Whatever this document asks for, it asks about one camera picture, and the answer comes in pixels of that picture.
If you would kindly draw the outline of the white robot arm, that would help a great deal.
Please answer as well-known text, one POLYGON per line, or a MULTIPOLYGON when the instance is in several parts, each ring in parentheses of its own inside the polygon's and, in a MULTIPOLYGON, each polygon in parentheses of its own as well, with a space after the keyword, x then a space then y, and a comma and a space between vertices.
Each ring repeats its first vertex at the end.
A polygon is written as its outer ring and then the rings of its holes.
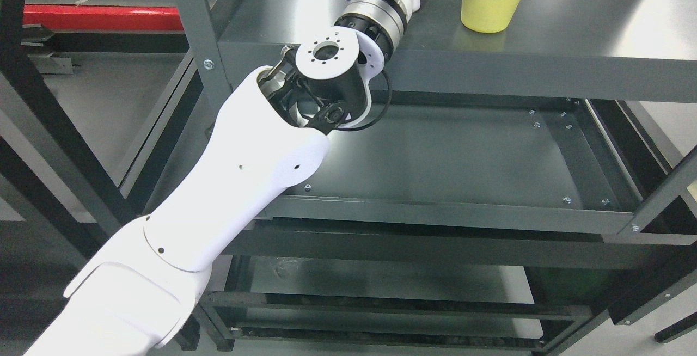
POLYGON ((312 176, 331 131, 359 131, 386 53, 346 19, 398 45, 421 0, 351 0, 338 23, 252 71, 217 113, 201 157, 152 212, 124 225, 65 291, 68 303, 27 355, 145 355, 191 316, 212 263, 261 210, 312 176))

